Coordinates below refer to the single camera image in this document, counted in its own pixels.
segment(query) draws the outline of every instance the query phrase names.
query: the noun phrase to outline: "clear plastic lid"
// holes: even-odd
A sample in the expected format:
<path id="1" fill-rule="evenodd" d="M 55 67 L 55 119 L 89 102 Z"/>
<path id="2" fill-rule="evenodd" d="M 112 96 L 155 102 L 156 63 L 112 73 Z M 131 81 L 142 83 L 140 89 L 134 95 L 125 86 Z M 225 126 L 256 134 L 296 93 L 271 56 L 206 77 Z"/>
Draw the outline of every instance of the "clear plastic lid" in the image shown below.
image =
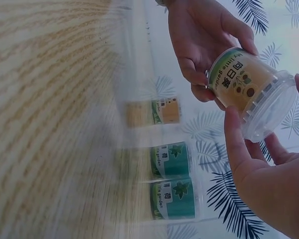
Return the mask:
<path id="1" fill-rule="evenodd" d="M 276 73 L 243 116 L 244 138 L 254 143 L 264 140 L 286 117 L 296 97 L 295 78 L 287 71 Z"/>

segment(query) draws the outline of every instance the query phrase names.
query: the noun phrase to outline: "wood grain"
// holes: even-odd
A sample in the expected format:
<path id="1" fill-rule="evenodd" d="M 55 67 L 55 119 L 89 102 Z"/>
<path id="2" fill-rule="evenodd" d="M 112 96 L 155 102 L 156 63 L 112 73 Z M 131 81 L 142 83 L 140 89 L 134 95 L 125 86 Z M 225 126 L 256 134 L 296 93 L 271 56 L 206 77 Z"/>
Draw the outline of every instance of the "wood grain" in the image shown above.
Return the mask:
<path id="1" fill-rule="evenodd" d="M 0 0 L 0 239 L 155 238 L 146 161 L 120 152 L 145 137 L 121 111 L 152 74 L 141 2 Z"/>

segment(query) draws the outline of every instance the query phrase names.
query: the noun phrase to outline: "plastic container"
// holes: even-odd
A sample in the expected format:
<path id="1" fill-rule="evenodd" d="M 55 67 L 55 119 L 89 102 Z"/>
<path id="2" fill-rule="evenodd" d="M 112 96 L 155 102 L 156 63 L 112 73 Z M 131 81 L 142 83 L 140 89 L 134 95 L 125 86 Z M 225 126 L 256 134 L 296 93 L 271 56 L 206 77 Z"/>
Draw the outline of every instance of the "plastic container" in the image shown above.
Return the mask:
<path id="1" fill-rule="evenodd" d="M 162 179 L 188 177 L 195 167 L 186 142 L 150 148 L 150 163 L 154 178 Z"/>
<path id="2" fill-rule="evenodd" d="M 180 123 L 181 111 L 178 97 L 149 101 L 128 102 L 126 117 L 128 127 Z"/>
<path id="3" fill-rule="evenodd" d="M 202 218 L 200 180 L 179 178 L 152 183 L 150 207 L 153 220 L 198 221 Z"/>
<path id="4" fill-rule="evenodd" d="M 228 49 L 216 59 L 208 87 L 225 107 L 238 109 L 243 136 L 255 143 L 274 131 L 297 97 L 294 76 L 241 48 Z"/>

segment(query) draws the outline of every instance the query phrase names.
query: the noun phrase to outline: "leaf illustration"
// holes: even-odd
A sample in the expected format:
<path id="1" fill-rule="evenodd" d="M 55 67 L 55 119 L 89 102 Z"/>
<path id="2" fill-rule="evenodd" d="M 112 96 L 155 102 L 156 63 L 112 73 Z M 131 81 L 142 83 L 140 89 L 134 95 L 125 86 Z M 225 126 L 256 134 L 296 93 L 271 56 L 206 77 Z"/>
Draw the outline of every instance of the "leaf illustration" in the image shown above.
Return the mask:
<path id="1" fill-rule="evenodd" d="M 290 110 L 290 112 L 288 113 L 281 125 L 281 129 L 289 129 L 288 139 L 290 139 L 292 132 L 299 136 L 299 95 L 292 109 Z"/>
<path id="2" fill-rule="evenodd" d="M 244 80 L 244 83 L 245 83 L 246 85 L 249 84 L 249 83 L 251 83 L 251 79 L 246 78 L 246 79 Z"/>
<path id="3" fill-rule="evenodd" d="M 216 184 L 207 191 L 208 207 L 214 206 L 214 211 L 220 210 L 219 217 L 224 216 L 227 231 L 235 233 L 238 238 L 260 239 L 260 235 L 267 232 L 265 224 L 240 199 L 236 191 L 231 171 L 227 173 L 213 173 Z"/>
<path id="4" fill-rule="evenodd" d="M 173 145 L 173 147 L 170 149 L 170 153 L 173 154 L 175 158 L 177 158 L 178 154 L 181 154 L 182 148 L 182 145 Z"/>
<path id="5" fill-rule="evenodd" d="M 276 68 L 280 61 L 279 57 L 282 55 L 278 52 L 279 48 L 280 47 L 276 48 L 276 45 L 273 42 L 271 45 L 267 46 L 265 50 L 263 50 L 260 54 L 260 59 L 271 67 Z"/>
<path id="6" fill-rule="evenodd" d="M 223 136 L 224 113 L 221 111 L 200 113 L 184 125 L 183 131 L 198 141 L 213 140 L 215 137 Z"/>
<path id="7" fill-rule="evenodd" d="M 142 84 L 140 89 L 142 100 L 173 98 L 175 95 L 176 89 L 173 85 L 173 79 L 168 76 L 148 79 Z"/>
<path id="8" fill-rule="evenodd" d="M 175 190 L 175 195 L 178 195 L 180 200 L 183 198 L 184 194 L 188 193 L 188 186 L 189 183 L 182 184 L 181 181 L 178 181 L 177 185 L 173 187 L 173 190 Z"/>
<path id="9" fill-rule="evenodd" d="M 261 142 L 259 143 L 259 146 L 260 146 L 261 153 L 263 153 L 263 155 L 264 155 L 266 161 L 267 161 L 268 163 L 273 162 L 273 158 L 272 158 L 271 155 L 269 154 L 269 151 L 268 151 L 268 149 L 267 149 L 267 147 L 266 147 L 265 142 L 264 142 L 264 141 L 261 141 Z"/>
<path id="10" fill-rule="evenodd" d="M 291 15 L 292 28 L 299 27 L 299 0 L 286 0 L 286 8 Z"/>
<path id="11" fill-rule="evenodd" d="M 228 156 L 226 146 L 214 142 L 196 142 L 197 158 L 202 170 L 221 173 L 227 171 Z"/>
<path id="12" fill-rule="evenodd" d="M 235 2 L 238 14 L 243 20 L 246 23 L 251 21 L 251 26 L 255 28 L 256 34 L 261 32 L 266 35 L 269 22 L 260 0 L 232 0 L 232 2 Z"/>
<path id="13" fill-rule="evenodd" d="M 197 234 L 196 227 L 192 225 L 167 225 L 168 239 L 192 239 Z"/>

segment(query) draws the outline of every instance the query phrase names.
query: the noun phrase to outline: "green label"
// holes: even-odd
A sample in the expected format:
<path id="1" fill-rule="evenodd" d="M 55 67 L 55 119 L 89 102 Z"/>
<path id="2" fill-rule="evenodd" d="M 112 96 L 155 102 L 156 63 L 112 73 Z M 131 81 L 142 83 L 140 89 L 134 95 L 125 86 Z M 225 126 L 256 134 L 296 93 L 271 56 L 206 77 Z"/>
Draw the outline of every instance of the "green label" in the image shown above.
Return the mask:
<path id="1" fill-rule="evenodd" d="M 163 119 L 162 115 L 159 113 L 161 103 L 160 101 L 152 101 L 151 102 L 151 111 L 153 115 L 154 124 L 162 124 Z"/>
<path id="2" fill-rule="evenodd" d="M 195 218 L 195 197 L 191 179 L 153 183 L 151 208 L 155 220 Z"/>
<path id="3" fill-rule="evenodd" d="M 150 149 L 151 170 L 155 177 L 188 176 L 188 151 L 185 142 Z"/>

